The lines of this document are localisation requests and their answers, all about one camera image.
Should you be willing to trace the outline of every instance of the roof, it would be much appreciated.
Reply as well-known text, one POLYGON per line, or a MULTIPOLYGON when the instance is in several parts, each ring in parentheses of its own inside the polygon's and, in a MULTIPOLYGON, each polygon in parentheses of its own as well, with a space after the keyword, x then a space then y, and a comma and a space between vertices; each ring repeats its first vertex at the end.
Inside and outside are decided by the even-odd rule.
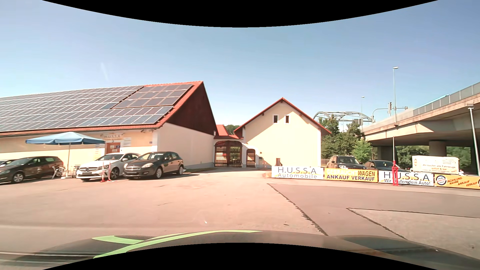
POLYGON ((237 135, 230 135, 224 125, 216 125, 214 139, 240 139, 237 135))
POLYGON ((0 136, 157 129, 202 84, 195 81, 3 97, 0 136))
POLYGON ((265 110, 261 111, 260 113, 258 113, 257 115, 253 116, 250 120, 248 120, 247 122, 245 122, 243 125, 239 126, 238 128, 236 128, 233 132, 234 133, 237 133, 238 130, 241 130, 241 128, 243 128, 244 126, 246 126, 248 123, 250 123, 251 121, 253 121, 255 118, 259 117, 260 115, 262 115, 263 113, 265 113, 268 109, 272 108, 273 106, 275 106, 276 104, 278 104, 279 102, 285 102, 286 104, 290 105, 294 110, 296 110, 297 112, 300 113, 300 115, 303 115, 305 116, 308 120, 310 120, 312 122, 312 124, 316 125, 320 131, 322 132, 322 135, 328 135, 328 134, 331 134, 331 132, 326 129, 324 126, 322 126, 321 124, 319 124, 317 121, 315 121, 312 117, 308 116, 308 114, 304 113, 302 110, 300 110, 299 108, 297 108, 295 105, 293 105, 292 103, 290 103, 288 100, 286 100, 285 98, 281 98, 279 100, 277 100, 276 102, 274 102, 272 105, 268 106, 265 110))

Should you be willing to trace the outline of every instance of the wooden gate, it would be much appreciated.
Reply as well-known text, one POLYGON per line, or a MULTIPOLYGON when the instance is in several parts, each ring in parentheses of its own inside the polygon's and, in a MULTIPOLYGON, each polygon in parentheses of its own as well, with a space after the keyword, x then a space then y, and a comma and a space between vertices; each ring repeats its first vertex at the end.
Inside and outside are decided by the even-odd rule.
POLYGON ((255 149, 247 149, 247 167, 255 168, 255 149))
POLYGON ((241 167, 241 142, 220 141, 215 144, 215 167, 241 167))

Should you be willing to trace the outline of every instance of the car windshield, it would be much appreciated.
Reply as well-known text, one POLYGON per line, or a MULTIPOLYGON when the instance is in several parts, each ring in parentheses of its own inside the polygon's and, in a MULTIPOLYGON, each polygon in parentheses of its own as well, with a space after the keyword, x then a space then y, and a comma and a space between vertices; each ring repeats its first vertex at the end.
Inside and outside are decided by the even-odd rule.
POLYGON ((338 157, 338 163, 359 164, 357 159, 354 157, 338 157))
POLYGON ((391 168, 391 167, 393 167, 393 162, 391 162, 391 161, 375 161, 375 166, 377 168, 383 168, 383 167, 391 168))
POLYGON ((23 159, 19 159, 19 160, 14 160, 14 161, 8 163, 8 165, 9 166, 24 165, 24 164, 27 164, 31 160, 32 159, 29 159, 29 158, 23 158, 23 159))
POLYGON ((138 160, 157 160, 163 157, 164 153, 148 153, 137 158, 138 160))
POLYGON ((116 155, 104 155, 103 157, 97 159, 97 160, 119 160, 123 154, 116 154, 116 155))

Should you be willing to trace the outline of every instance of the white car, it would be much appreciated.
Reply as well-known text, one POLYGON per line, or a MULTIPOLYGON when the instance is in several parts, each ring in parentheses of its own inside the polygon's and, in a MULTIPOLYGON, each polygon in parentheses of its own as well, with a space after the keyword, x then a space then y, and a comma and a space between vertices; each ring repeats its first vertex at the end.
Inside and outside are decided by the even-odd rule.
POLYGON ((106 154, 101 158, 83 164, 77 170, 77 178, 82 181, 102 178, 108 179, 108 166, 110 165, 110 179, 116 180, 123 174, 123 165, 128 161, 136 160, 140 155, 137 153, 106 154))

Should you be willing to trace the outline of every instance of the blue umbrella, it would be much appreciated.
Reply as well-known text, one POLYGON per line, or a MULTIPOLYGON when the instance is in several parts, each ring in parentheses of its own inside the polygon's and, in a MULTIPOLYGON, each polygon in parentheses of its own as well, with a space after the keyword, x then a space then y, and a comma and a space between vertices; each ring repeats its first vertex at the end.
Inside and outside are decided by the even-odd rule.
POLYGON ((67 161, 67 176, 68 169, 70 165, 70 146, 71 145, 81 145, 81 144, 104 144, 104 140, 79 134, 76 132, 65 132, 60 134, 48 135, 33 139, 28 139, 25 141, 28 144, 45 144, 45 145, 68 145, 68 161, 67 161))

